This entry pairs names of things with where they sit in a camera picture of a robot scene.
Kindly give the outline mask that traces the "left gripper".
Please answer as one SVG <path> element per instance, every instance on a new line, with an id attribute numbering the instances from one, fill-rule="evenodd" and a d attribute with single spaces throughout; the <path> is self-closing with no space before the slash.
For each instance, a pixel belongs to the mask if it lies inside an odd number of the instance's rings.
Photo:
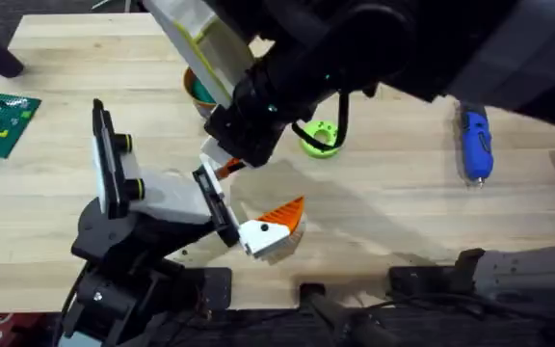
<path id="1" fill-rule="evenodd" d="M 169 223 L 209 225 L 228 247 L 239 243 L 255 259 L 282 247 L 296 233 L 304 217 L 304 196 L 237 222 L 218 178 L 222 165 L 204 153 L 199 159 L 191 175 L 143 172 L 144 197 L 131 201 L 129 210 Z"/>

